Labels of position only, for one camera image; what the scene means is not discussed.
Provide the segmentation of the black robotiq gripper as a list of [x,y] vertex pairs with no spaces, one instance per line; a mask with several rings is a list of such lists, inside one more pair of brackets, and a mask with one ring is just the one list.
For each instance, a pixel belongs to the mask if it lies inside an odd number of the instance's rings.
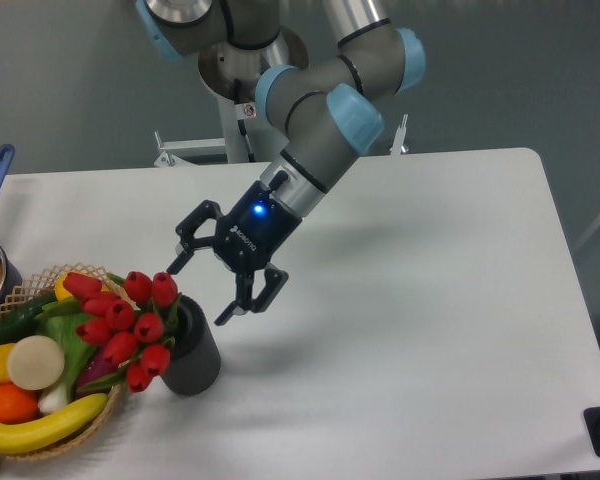
[[[217,221],[215,234],[197,237],[198,229],[210,220]],[[179,243],[176,258],[166,272],[178,274],[197,250],[213,247],[216,256],[236,273],[235,298],[214,324],[226,325],[234,316],[248,312],[262,313],[288,280],[286,271],[268,263],[301,221],[275,201],[260,181],[249,187],[227,215],[222,216],[218,203],[204,200],[175,227]],[[253,296],[254,271],[261,269],[264,287]]]

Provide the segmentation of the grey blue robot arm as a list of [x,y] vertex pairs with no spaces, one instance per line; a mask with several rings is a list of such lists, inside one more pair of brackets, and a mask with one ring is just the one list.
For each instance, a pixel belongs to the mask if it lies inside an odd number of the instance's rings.
[[202,248],[236,276],[234,300],[218,316],[265,311],[287,280],[272,256],[378,138],[378,99],[417,84],[426,70],[416,34],[396,28],[379,1],[324,5],[338,54],[310,65],[304,44],[280,22],[275,1],[140,1],[137,12],[168,58],[197,55],[200,75],[236,107],[286,139],[228,213],[204,201],[176,228],[178,273]]

